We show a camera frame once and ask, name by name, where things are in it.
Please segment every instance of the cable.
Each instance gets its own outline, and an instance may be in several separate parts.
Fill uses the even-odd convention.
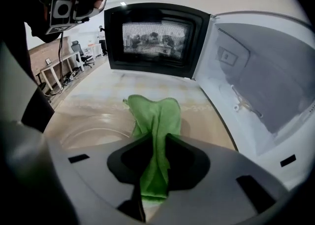
[[[63,92],[63,88],[64,88],[64,82],[63,82],[63,32],[61,32],[61,37],[60,37],[60,42],[59,42],[58,59],[59,59],[59,71],[60,71],[60,76],[61,76],[60,91],[55,93],[55,94],[50,94],[50,95],[45,94],[45,96],[56,96],[56,95],[60,95]]]

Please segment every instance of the wall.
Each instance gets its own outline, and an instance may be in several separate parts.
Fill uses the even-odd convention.
[[[29,50],[30,58],[31,58],[31,70],[33,72],[34,77],[36,78],[36,81],[39,83],[39,79],[36,77],[38,73],[40,73],[40,70],[47,66],[47,63],[45,60],[49,58],[51,61],[55,61],[58,59],[58,49],[59,49],[59,39],[54,40],[53,42],[41,44],[37,47],[34,47]],[[68,38],[65,37],[63,39],[63,55],[69,54],[69,46],[68,46]],[[71,66],[74,66],[73,60],[70,60]],[[54,70],[57,74],[57,77],[60,77],[60,70],[59,65],[54,67]],[[69,68],[67,66],[67,63],[63,63],[63,74],[69,72]],[[48,81],[51,83],[51,85],[55,84],[56,81],[50,71],[45,72]],[[42,75],[40,75],[40,78],[42,82],[44,82],[44,78]]]
[[[78,41],[79,44],[81,45],[81,48],[87,47],[89,44],[95,44],[98,43],[98,32],[84,32],[84,33],[76,33],[76,34],[71,34],[68,36],[69,40],[69,48],[71,51],[71,43],[73,41]]]

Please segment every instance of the black office chair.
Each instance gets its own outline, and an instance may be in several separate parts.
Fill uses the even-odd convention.
[[[79,53],[80,53],[81,61],[83,62],[83,66],[89,66],[90,68],[92,68],[91,64],[95,65],[94,62],[88,62],[88,60],[89,60],[92,56],[91,56],[91,55],[84,56],[84,53],[83,53],[83,51],[82,51],[82,49],[81,49],[81,45],[79,44],[79,42],[78,42],[77,40],[72,42],[71,49],[72,49],[74,52],[79,52]]]

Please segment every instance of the white plastic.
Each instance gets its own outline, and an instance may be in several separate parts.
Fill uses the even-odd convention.
[[[301,55],[296,55],[297,60],[310,61],[310,65],[300,65],[304,70],[299,71],[297,75],[301,76],[302,73],[305,76],[300,80],[296,78],[297,75],[294,72],[294,69],[299,67],[286,66],[290,65],[290,62],[286,61],[287,56],[284,53],[292,45],[286,45],[285,41],[281,44],[283,38],[279,38],[279,35],[290,39],[288,44],[293,42],[296,43],[296,48],[301,48],[301,51],[294,49],[297,53],[301,53]],[[270,14],[231,13],[211,19],[194,73],[195,80],[225,121],[239,152],[272,173],[289,189],[299,184],[308,175],[315,156],[315,115],[312,110],[314,103],[311,101],[314,98],[310,95],[312,91],[308,87],[308,84],[312,84],[312,76],[315,74],[315,69],[312,69],[314,68],[313,57],[315,58],[314,34],[303,24]],[[265,68],[264,73],[249,73],[252,71],[250,69],[252,66],[259,67],[259,65],[262,65],[262,69]],[[270,74],[266,73],[268,67],[270,67]],[[282,81],[273,79],[272,75],[277,75],[277,72]],[[251,81],[257,78],[254,77],[255,75],[265,74],[267,74],[264,77],[265,81],[271,80],[271,88],[274,85],[272,81],[280,84],[279,91],[271,92],[281,93],[282,89],[288,95],[295,96],[296,100],[300,99],[298,101],[300,104],[296,104],[296,100],[294,101],[290,96],[287,100],[283,100],[284,104],[296,105],[297,110],[303,109],[303,112],[289,117],[290,121],[282,119],[283,124],[280,127],[266,124],[270,122],[266,120],[268,116],[253,107],[251,100],[243,97],[244,94],[248,97],[250,90],[247,93],[237,91],[241,86],[246,89],[253,84],[254,87],[250,89],[255,90],[256,95],[269,91],[259,86],[255,87],[259,82]],[[237,81],[239,85],[235,86],[234,81]],[[266,100],[268,97],[275,98],[268,93],[259,96]],[[261,108],[268,108],[268,102],[264,103]],[[284,104],[279,104],[279,108],[284,108]],[[269,114],[269,119],[272,121],[270,110],[265,112]],[[280,162],[291,155],[296,156],[296,161],[281,167]]]

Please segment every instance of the person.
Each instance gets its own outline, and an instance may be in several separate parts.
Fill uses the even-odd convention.
[[[95,8],[100,8],[102,1],[90,0]],[[47,7],[39,0],[1,0],[1,4],[0,39],[6,44],[25,73],[35,81],[28,53],[24,22],[30,26],[33,36],[39,37],[46,43],[57,39],[60,33],[45,35]],[[43,92],[37,88],[24,112],[22,123],[44,132],[53,114],[53,108]]]
[[[107,55],[106,49],[106,41],[105,41],[105,29],[102,26],[99,26],[99,33],[98,33],[98,42],[102,48],[103,55]]]

